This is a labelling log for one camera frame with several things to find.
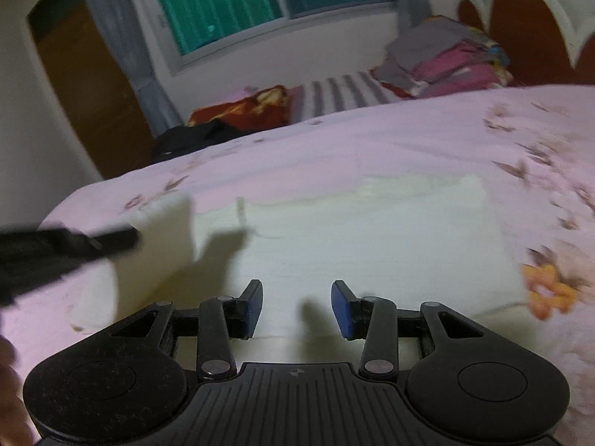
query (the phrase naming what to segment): pink bedsheet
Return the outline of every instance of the pink bedsheet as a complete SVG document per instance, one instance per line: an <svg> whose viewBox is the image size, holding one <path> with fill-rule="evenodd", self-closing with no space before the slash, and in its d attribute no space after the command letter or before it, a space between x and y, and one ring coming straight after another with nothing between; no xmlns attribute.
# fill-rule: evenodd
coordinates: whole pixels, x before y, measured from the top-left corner
<svg viewBox="0 0 595 446"><path fill-rule="evenodd" d="M197 213L237 197L273 203L355 188L364 177L477 174L492 194L544 354L570 381L559 430L595 436L595 88L457 94L331 114L236 139L73 193L46 219L90 231L183 190ZM81 339L69 326L77 279L32 294L5 315L23 376Z"/></svg>

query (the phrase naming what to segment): folded clothes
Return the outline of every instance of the folded clothes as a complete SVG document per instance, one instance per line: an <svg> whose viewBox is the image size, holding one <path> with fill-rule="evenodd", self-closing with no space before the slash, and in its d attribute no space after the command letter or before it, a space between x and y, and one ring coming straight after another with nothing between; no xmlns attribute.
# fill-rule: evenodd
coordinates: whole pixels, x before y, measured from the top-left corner
<svg viewBox="0 0 595 446"><path fill-rule="evenodd" d="M506 53L477 28L434 17L386 47L384 63L372 70L383 87L401 98L442 96L505 87Z"/></svg>

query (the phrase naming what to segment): door frame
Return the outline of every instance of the door frame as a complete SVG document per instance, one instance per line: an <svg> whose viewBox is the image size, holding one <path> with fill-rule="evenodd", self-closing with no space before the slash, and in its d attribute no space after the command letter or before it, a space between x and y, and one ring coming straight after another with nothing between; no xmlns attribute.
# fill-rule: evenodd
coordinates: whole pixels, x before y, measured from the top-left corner
<svg viewBox="0 0 595 446"><path fill-rule="evenodd" d="M33 33L29 27L28 18L29 13L31 13L39 1L40 0L30 0L23 8L21 8L21 11L23 11L24 14L19 16L19 20L21 33L23 36L23 43L25 44L25 51L29 56L33 71L39 83L39 87L42 94L44 95L46 103L48 104L49 111L53 117L53 121L55 122L58 131L64 136L68 146L73 150L76 158L80 162L85 173L89 176L91 182L103 181L103 177L93 163L93 160L90 158L82 142L78 139L76 132L74 132L74 128L72 127L69 118L66 116L66 112L60 104L58 96L56 95L54 88L49 81L48 74L45 71L41 57L39 56L37 45L33 39Z"/></svg>

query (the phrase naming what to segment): orange flower print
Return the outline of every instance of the orange flower print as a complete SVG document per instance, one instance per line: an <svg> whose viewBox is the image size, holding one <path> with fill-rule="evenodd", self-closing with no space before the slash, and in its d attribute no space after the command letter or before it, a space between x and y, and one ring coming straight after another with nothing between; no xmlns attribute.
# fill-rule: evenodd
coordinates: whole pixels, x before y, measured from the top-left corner
<svg viewBox="0 0 595 446"><path fill-rule="evenodd" d="M560 281L555 265L523 265L525 285L529 290L529 310L539 320L547 320L554 309L569 313L577 301L575 289Z"/></svg>

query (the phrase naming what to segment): bed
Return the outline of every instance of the bed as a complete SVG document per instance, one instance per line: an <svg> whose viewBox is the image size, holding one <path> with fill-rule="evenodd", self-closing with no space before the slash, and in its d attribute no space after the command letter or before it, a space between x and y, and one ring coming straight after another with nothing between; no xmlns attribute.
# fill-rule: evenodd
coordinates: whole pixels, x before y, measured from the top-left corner
<svg viewBox="0 0 595 446"><path fill-rule="evenodd" d="M484 26L470 0L459 18ZM80 189L45 223L87 232L176 192L207 213L238 197L270 204L345 193L368 177L478 176L526 288L522 301L478 320L512 339L519 327L535 336L530 345L572 389L559 438L586 446L595 435L595 40L572 66L543 0L493 0L488 31L519 88L319 113ZM84 273L67 278L6 312L21 375L83 338L67 319L83 281Z"/></svg>

